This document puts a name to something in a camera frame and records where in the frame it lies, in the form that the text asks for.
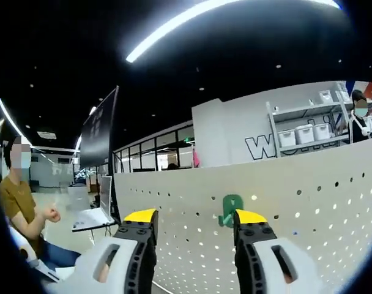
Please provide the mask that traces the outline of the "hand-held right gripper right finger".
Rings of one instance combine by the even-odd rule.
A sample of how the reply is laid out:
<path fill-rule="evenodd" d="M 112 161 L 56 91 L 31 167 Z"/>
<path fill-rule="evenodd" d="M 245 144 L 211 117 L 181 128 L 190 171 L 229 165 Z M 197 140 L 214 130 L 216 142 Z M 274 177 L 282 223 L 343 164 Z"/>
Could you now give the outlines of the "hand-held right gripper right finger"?
<path fill-rule="evenodd" d="M 313 259 L 287 238 L 279 238 L 260 214 L 233 212 L 234 263 L 241 293 L 321 293 Z"/>

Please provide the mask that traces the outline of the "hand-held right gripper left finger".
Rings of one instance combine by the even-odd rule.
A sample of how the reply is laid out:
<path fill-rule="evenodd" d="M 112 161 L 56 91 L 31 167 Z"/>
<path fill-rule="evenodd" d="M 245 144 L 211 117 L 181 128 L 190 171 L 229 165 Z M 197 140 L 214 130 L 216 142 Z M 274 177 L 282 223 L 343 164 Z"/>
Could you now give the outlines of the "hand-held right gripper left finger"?
<path fill-rule="evenodd" d="M 62 293 L 151 293 L 157 264 L 158 211 L 135 211 L 112 237 L 105 237 L 76 261 L 62 281 Z"/>

